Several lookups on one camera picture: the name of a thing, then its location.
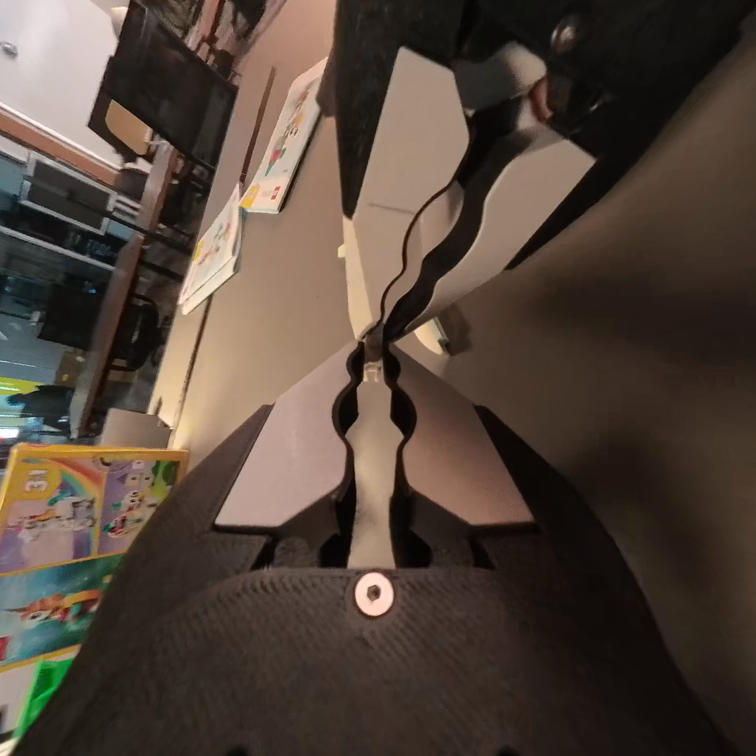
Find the black panel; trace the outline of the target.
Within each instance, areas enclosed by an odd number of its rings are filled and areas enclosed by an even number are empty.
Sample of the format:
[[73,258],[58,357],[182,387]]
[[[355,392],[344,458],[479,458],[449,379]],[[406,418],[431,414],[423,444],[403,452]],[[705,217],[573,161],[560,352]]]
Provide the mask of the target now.
[[130,2],[116,51],[100,80],[88,128],[119,155],[139,156],[107,125],[117,104],[184,158],[214,170],[237,99],[237,87],[191,50],[142,2]]

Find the long brown table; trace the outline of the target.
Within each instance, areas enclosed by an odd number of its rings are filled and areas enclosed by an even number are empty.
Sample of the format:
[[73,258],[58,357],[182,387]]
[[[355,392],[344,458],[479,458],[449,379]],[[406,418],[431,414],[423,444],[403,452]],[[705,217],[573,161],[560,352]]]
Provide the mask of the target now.
[[100,392],[113,362],[118,328],[135,290],[137,270],[141,263],[149,233],[156,232],[159,215],[178,162],[179,153],[165,141],[158,143],[141,209],[137,215],[135,235],[119,253],[111,274],[90,349],[85,359],[70,402],[70,437],[79,439],[90,428]]

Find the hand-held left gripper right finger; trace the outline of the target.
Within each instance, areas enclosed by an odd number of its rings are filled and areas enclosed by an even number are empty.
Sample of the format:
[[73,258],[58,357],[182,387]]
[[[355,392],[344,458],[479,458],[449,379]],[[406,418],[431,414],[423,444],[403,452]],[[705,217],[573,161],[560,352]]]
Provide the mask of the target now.
[[389,417],[401,433],[392,528],[530,528],[534,515],[473,403],[392,347]]

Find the instruction booklet with yellow corner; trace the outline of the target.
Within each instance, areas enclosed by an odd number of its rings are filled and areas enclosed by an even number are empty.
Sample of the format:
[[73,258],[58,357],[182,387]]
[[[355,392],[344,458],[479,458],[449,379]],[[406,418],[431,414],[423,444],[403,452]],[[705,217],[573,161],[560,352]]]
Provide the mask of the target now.
[[244,213],[277,214],[283,209],[321,119],[317,94],[326,62],[322,59],[290,86],[259,168],[241,196]]

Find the black office chair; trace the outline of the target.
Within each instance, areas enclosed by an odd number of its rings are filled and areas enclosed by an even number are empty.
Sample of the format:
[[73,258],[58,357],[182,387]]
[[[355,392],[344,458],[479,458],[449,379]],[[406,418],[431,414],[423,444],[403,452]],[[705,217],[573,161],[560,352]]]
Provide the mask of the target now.
[[135,372],[148,362],[155,365],[166,341],[165,323],[152,298],[136,295],[117,328],[108,369]]

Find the dark narrow strip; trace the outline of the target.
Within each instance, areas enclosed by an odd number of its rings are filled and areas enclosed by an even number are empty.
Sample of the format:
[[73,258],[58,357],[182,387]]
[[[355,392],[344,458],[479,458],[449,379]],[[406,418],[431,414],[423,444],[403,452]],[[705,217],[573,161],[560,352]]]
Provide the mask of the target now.
[[259,133],[260,133],[260,130],[261,130],[262,121],[263,121],[263,118],[265,116],[265,111],[266,111],[266,109],[268,107],[268,104],[269,104],[269,99],[270,99],[271,92],[272,92],[272,89],[273,89],[273,84],[274,84],[274,81],[275,81],[276,73],[277,73],[276,67],[272,66],[271,69],[270,69],[270,71],[269,71],[269,75],[268,75],[267,81],[265,83],[265,88],[264,88],[264,90],[262,92],[262,96],[261,96],[261,99],[260,99],[260,102],[259,102],[259,108],[258,108],[258,111],[257,111],[257,114],[256,114],[256,118],[255,118],[255,122],[254,122],[253,128],[252,128],[252,134],[250,136],[250,139],[249,139],[249,142],[248,142],[248,145],[247,145],[247,149],[246,149],[246,153],[245,153],[245,156],[243,158],[243,164],[242,164],[242,167],[241,167],[241,172],[240,172],[240,177],[239,177],[239,187],[240,187],[240,190],[244,189],[244,187],[247,184],[247,176],[248,176],[248,173],[249,173],[249,168],[250,168],[250,164],[251,164],[251,160],[252,160],[252,154],[253,154],[253,151],[255,149],[256,143],[257,143],[258,138],[259,138]]

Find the person's right hand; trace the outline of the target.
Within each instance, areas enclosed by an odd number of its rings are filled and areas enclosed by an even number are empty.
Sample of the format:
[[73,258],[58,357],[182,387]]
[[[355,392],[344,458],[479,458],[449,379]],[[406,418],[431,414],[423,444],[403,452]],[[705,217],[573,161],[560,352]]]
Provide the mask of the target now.
[[541,123],[548,123],[553,116],[553,110],[549,103],[548,76],[540,78],[532,85],[528,91],[528,99],[533,117]]

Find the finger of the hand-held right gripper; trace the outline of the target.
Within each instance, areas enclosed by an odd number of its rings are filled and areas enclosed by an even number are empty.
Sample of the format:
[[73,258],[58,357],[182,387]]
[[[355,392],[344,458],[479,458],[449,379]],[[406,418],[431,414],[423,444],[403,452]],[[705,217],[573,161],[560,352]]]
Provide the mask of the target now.
[[496,278],[596,159],[522,114],[508,135],[476,134],[458,176],[424,208],[407,239],[406,271],[386,300],[390,343]]
[[352,218],[344,219],[348,314],[367,341],[411,287],[408,239],[467,152],[469,129],[452,70],[401,47]]

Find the yellow toy brick set box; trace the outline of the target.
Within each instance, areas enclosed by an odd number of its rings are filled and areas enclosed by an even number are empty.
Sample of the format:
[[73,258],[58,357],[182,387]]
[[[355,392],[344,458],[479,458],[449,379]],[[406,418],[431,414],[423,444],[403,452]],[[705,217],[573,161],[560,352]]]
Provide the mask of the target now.
[[1,668],[81,646],[188,452],[20,443],[2,478]]

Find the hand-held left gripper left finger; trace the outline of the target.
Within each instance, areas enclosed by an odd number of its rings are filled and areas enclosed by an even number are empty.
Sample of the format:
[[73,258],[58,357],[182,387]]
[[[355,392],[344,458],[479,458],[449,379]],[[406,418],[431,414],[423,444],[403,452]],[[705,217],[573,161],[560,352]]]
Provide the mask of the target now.
[[357,385],[348,342],[284,392],[262,423],[215,526],[255,534],[336,534],[336,504],[353,478],[339,409]]

